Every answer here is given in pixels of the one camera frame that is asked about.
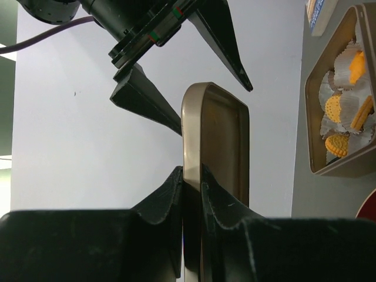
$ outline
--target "round cookie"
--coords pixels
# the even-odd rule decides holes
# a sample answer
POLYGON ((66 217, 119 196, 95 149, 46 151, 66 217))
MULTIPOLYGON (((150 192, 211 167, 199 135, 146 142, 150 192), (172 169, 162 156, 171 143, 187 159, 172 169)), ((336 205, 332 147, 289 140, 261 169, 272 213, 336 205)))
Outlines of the round cookie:
POLYGON ((348 136, 335 134, 325 140, 327 150, 337 157, 345 157, 348 153, 348 136))
POLYGON ((332 122, 340 123, 340 113, 341 113, 341 105, 340 105, 340 97, 341 94, 335 94, 328 99, 325 103, 325 113, 327 114, 328 118, 332 122))

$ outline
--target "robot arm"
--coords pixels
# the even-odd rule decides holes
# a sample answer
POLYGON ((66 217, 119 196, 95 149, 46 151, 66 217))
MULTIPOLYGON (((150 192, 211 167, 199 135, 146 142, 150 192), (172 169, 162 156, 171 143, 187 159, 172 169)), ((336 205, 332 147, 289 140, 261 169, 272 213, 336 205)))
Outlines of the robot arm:
POLYGON ((145 77, 137 61, 162 47, 189 20, 247 91, 227 0, 17 0, 34 18, 53 25, 71 21, 82 5, 118 44, 109 53, 118 68, 111 100, 117 106, 181 133, 179 115, 145 77))

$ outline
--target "cookie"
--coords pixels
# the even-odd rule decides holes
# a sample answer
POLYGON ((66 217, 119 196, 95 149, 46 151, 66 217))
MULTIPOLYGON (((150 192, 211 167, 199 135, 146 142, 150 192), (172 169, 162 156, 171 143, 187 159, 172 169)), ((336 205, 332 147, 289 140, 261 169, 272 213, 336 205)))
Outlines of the cookie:
POLYGON ((352 120, 350 126, 355 130, 360 130, 367 120, 368 115, 374 107, 374 102, 372 101, 371 95, 369 95, 364 101, 363 105, 360 107, 355 118, 352 120))
POLYGON ((328 99, 325 103, 325 113, 327 114, 328 118, 336 123, 340 123, 340 113, 341 113, 341 105, 340 105, 340 94, 335 94, 328 99))
POLYGON ((334 61, 334 84, 337 88, 350 90, 355 84, 350 82, 350 65, 357 53, 361 51, 359 44, 351 41, 346 49, 334 61))
POLYGON ((334 156, 344 157, 348 152, 348 136, 340 134, 329 136, 325 140, 325 147, 334 156))
POLYGON ((358 79, 365 74, 365 60, 363 51, 358 51, 355 54, 354 59, 352 60, 348 69, 350 70, 349 81, 351 84, 355 85, 358 79))

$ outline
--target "orange cookie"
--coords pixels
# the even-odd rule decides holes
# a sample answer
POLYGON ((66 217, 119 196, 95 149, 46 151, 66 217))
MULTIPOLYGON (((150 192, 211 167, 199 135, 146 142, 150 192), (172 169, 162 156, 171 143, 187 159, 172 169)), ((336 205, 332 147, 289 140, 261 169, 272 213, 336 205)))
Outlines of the orange cookie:
POLYGON ((359 131, 362 128, 365 120, 367 119, 367 116, 372 111, 373 107, 374 102, 372 101, 372 97, 368 96, 357 112, 355 118, 352 120, 350 124, 351 128, 359 131))
POLYGON ((348 152, 348 136, 335 134, 325 140, 327 150, 337 157, 344 157, 348 152))
POLYGON ((341 94, 335 94, 328 99, 325 103, 325 113, 327 114, 328 118, 332 122, 340 123, 340 113, 341 113, 341 105, 340 105, 340 97, 341 94))
POLYGON ((350 78, 349 81, 351 84, 357 83, 358 79, 365 74, 365 60, 364 60, 364 53, 358 51, 354 56, 350 66, 348 67, 350 70, 350 78))

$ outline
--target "box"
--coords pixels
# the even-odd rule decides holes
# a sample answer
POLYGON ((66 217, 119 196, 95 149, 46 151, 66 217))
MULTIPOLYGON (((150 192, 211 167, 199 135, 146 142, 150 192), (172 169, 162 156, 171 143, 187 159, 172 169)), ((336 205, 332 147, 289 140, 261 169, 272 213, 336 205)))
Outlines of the box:
POLYGON ((308 0, 307 16, 311 35, 323 35, 338 0, 308 0))
POLYGON ((355 38, 355 24, 360 21, 362 48, 365 54, 366 75, 370 76, 371 94, 375 107, 376 91, 376 4, 352 6, 344 15, 323 54, 305 83, 305 105, 307 114, 308 148, 311 171, 317 175, 359 177, 376 171, 376 135, 366 147, 336 162, 326 165, 325 141, 320 135, 324 112, 318 100, 318 91, 324 75, 334 68, 334 60, 355 38))

